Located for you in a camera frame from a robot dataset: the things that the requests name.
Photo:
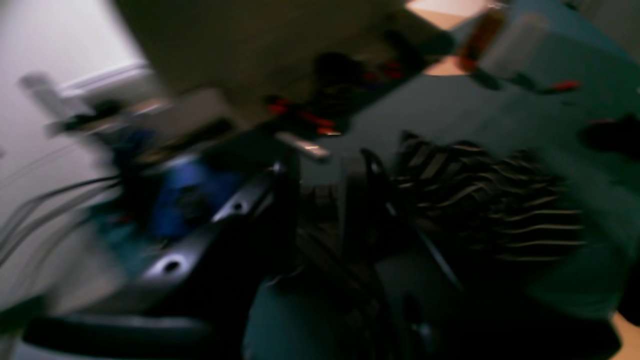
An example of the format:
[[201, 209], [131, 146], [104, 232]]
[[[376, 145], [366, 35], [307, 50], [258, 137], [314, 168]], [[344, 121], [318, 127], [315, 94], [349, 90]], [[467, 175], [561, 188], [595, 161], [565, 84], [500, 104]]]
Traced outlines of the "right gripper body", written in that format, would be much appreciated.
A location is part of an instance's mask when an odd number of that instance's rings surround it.
[[298, 249], [326, 256], [326, 276], [356, 302], [368, 305], [381, 292], [350, 264], [358, 260], [370, 231], [365, 211], [370, 182], [380, 171], [368, 150], [342, 158], [337, 210], [340, 243], [332, 251], [298, 213], [300, 174], [288, 168], [265, 172], [237, 191], [206, 225], [190, 233], [137, 279], [100, 302], [103, 311], [229, 311], [247, 309], [259, 283]]

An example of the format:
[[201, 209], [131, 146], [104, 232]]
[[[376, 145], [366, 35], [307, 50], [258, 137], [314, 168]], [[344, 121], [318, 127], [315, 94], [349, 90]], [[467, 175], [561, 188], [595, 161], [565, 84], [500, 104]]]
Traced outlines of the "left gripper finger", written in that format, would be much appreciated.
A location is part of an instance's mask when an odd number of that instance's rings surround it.
[[201, 360], [216, 347], [214, 328], [189, 317], [38, 317], [22, 339], [59, 353], [114, 359]]

